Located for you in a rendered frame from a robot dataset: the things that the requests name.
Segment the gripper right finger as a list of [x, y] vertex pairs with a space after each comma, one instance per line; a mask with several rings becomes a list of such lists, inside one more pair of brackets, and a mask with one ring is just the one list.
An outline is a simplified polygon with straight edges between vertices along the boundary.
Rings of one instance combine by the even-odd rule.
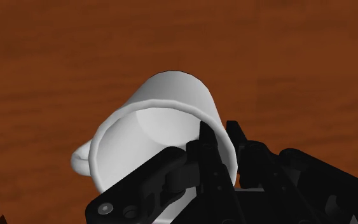
[[236, 121], [226, 131], [248, 224], [358, 224], [357, 177], [295, 148], [274, 154]]

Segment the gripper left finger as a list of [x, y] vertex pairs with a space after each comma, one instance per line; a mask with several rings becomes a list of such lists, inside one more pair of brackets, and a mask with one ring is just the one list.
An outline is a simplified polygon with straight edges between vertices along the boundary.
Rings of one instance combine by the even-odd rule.
[[246, 224], [215, 133], [205, 122], [185, 149], [163, 149], [93, 199], [86, 224], [153, 224], [193, 187], [195, 198], [171, 224]]

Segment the white mug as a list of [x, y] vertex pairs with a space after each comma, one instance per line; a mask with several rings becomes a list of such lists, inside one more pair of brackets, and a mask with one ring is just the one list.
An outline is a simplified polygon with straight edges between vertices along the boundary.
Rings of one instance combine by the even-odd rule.
[[[209, 89], [182, 71], [165, 71], [146, 80], [99, 126], [91, 140], [73, 152], [72, 169], [90, 176], [100, 195], [163, 149], [185, 149], [188, 142], [199, 138], [200, 122], [214, 131], [221, 160], [234, 185], [235, 148]], [[171, 224], [195, 196], [195, 187], [187, 189], [153, 224]]]

